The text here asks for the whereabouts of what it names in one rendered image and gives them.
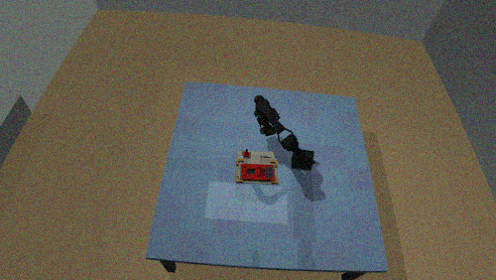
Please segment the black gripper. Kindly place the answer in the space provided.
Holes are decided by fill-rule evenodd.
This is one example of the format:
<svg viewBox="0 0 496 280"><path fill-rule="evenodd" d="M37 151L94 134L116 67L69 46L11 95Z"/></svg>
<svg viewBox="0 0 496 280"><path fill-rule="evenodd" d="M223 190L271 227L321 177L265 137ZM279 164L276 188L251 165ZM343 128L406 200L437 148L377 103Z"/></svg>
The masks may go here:
<svg viewBox="0 0 496 280"><path fill-rule="evenodd" d="M257 121L258 121L258 123L259 123L260 126L261 125L264 125L264 128L262 128L262 131L263 131L263 133L265 133L266 136L270 136L270 135L276 134L276 131L274 130L274 127L271 124L269 124L270 121L268 120L268 118L263 117L262 116L262 113L261 112L258 112L256 110L254 111L254 114L255 114L256 117L257 117L257 115L259 115L258 118L257 118Z"/></svg>

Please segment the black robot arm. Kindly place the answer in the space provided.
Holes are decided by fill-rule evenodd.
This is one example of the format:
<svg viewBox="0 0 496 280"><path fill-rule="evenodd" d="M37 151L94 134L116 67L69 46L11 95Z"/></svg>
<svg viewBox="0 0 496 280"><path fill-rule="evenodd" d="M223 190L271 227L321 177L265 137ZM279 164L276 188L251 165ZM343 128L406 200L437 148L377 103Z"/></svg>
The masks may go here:
<svg viewBox="0 0 496 280"><path fill-rule="evenodd" d="M281 145L284 147L284 149L287 149L288 151L293 151L296 154L300 167L303 170L306 170L311 165L313 165L315 161L312 159L310 155L308 155L307 152L303 152L301 150L301 148L299 147L300 143L298 142L298 138L295 136L292 130L285 128L284 125L279 122L279 119L281 117L279 113L276 111L276 109L270 106L270 102L267 100L267 98L265 99L262 95L256 95L254 102L256 103L255 106L256 111L261 112L262 116L268 118L270 123L273 125L274 130L278 134L278 140L281 143ZM280 141L279 134L284 130L292 132L293 134L290 134L285 139Z"/></svg>

